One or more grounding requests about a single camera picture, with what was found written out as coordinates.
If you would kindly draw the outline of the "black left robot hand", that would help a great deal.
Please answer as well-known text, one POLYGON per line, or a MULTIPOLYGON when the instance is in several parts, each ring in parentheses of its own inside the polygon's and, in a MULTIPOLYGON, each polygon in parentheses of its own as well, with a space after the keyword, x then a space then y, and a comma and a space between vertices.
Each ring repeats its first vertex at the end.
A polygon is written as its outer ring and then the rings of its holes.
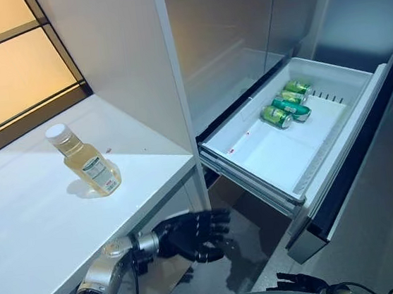
POLYGON ((165 259, 180 255, 202 264, 216 262, 224 257, 216 244, 229 232, 230 222, 228 209, 188 212, 163 220, 152 230, 159 243, 157 255, 165 259))

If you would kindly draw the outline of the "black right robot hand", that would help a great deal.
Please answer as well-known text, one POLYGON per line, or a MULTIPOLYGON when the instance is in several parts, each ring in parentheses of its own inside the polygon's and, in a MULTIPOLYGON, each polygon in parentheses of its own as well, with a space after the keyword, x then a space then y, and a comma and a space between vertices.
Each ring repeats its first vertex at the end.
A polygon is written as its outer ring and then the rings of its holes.
POLYGON ((328 283, 321 278, 306 274, 288 274, 278 272, 277 279, 277 288, 281 290, 316 293, 320 292, 323 288, 328 287, 328 283))

